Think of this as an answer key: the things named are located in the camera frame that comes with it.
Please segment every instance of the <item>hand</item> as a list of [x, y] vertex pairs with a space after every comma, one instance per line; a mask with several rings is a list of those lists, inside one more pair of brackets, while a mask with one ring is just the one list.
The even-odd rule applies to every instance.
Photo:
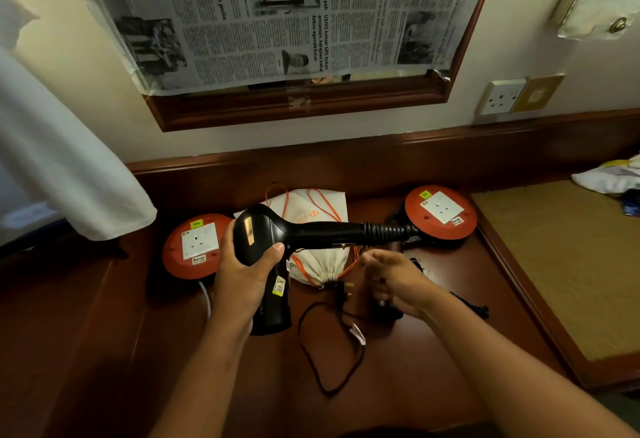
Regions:
[[390, 301], [407, 315], [424, 319], [432, 297], [442, 289], [429, 280], [402, 253], [372, 249], [360, 260], [379, 302]]
[[267, 276], [282, 259], [284, 245], [276, 243], [267, 249], [260, 260], [245, 266], [236, 259], [233, 230], [236, 221], [227, 227], [220, 248], [220, 264], [213, 285], [211, 321], [219, 330], [230, 330], [248, 336], [252, 317], [260, 305]]

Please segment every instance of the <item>hair dryer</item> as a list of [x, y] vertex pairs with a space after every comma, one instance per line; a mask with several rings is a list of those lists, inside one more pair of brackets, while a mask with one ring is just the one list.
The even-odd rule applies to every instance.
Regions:
[[300, 249], [329, 249], [345, 246], [380, 246], [416, 236], [413, 225], [404, 227], [351, 222], [292, 224], [266, 205], [247, 208], [234, 227], [234, 248], [240, 263], [251, 266], [275, 243], [284, 244], [282, 259], [269, 273], [260, 307], [253, 316], [251, 334], [275, 334], [291, 327], [289, 272], [287, 261]]

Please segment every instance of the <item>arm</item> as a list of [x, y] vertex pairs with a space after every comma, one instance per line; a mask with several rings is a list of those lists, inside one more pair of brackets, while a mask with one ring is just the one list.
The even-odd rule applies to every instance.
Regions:
[[250, 268], [240, 264], [234, 253], [234, 224], [229, 224], [222, 240], [211, 317], [204, 335], [150, 438], [222, 434], [253, 314], [260, 305], [267, 276], [284, 252], [283, 244], [278, 243]]
[[362, 257], [374, 297], [427, 322], [508, 437], [636, 437], [613, 413], [487, 325], [404, 255]]

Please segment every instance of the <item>newspaper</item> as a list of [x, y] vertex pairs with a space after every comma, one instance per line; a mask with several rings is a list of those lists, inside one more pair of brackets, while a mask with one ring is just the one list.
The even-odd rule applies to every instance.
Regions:
[[93, 0], [144, 94], [447, 69], [477, 0]]

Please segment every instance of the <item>socket sticker label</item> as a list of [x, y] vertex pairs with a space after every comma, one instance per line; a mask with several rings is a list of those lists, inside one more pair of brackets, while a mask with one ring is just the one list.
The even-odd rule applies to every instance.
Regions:
[[271, 291], [274, 295], [278, 295], [279, 297], [284, 296], [284, 283], [286, 280], [282, 276], [278, 276], [276, 278], [276, 284], [273, 285], [273, 291]]

